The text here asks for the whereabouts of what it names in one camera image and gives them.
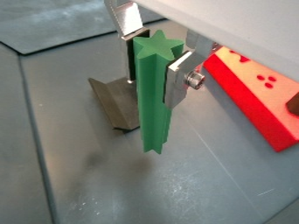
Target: gray table surface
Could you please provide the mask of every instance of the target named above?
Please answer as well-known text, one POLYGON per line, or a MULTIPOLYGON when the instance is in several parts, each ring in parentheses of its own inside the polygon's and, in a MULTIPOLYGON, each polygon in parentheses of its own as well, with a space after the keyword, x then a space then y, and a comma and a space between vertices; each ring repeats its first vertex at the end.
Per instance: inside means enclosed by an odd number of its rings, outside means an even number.
POLYGON ((24 78, 13 51, 0 45, 0 223, 51 224, 24 78))
MULTIPOLYGON (((156 23, 184 39, 172 22, 156 23)), ((299 146, 275 153, 207 75, 172 112, 163 155, 112 130, 88 77, 123 77, 117 35, 21 57, 61 224, 263 223, 299 196, 299 146)))
MULTIPOLYGON (((144 22, 161 19, 140 7, 144 22)), ((0 42, 20 53, 115 30, 103 0, 1 0, 0 42)))

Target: green plastic block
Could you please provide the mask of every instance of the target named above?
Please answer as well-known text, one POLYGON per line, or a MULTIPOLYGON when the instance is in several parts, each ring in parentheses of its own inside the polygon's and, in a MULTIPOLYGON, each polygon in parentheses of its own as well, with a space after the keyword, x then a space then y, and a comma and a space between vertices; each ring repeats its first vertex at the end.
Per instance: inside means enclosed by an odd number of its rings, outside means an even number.
POLYGON ((183 41, 167 39, 163 31, 135 38, 137 109, 144 151, 161 154, 172 111, 164 106, 165 68, 183 53, 183 41))

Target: red block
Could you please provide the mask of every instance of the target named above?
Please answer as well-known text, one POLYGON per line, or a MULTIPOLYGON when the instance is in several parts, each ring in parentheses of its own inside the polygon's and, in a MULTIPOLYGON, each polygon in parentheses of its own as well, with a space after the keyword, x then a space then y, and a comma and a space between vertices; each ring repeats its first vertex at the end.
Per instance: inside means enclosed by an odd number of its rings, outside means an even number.
POLYGON ((299 92, 299 83, 227 47, 211 55, 204 67, 275 151, 296 144, 299 116, 286 103, 299 92))

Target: screw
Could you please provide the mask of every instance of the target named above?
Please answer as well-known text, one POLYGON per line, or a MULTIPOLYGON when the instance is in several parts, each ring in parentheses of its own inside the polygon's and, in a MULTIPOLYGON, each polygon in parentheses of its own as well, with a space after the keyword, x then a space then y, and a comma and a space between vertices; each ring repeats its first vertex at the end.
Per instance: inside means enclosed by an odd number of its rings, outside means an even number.
POLYGON ((191 71, 184 75, 184 84, 196 90, 201 87, 204 80, 204 75, 196 73, 195 71, 191 71))
POLYGON ((217 49, 217 47, 219 47, 219 44, 216 42, 213 42, 211 50, 215 51, 217 49))

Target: metal gripper jaw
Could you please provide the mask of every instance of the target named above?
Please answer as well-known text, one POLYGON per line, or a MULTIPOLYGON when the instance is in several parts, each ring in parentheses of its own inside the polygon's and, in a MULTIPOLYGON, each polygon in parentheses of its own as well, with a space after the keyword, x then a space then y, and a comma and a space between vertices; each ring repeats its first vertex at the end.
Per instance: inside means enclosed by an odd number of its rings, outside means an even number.
POLYGON ((211 56, 215 48, 213 41, 196 32, 188 30, 185 45, 193 49, 187 51, 179 59, 167 67, 165 86, 164 86, 164 104, 172 109, 184 99, 188 87, 199 89, 205 80, 200 70, 195 70, 204 60, 211 56))
POLYGON ((123 68, 125 69, 125 77, 129 81, 133 81, 136 79, 133 38, 148 38, 149 30, 143 27, 136 3, 125 1, 124 4, 117 5, 117 0, 104 0, 104 2, 119 34, 121 63, 124 63, 123 68))

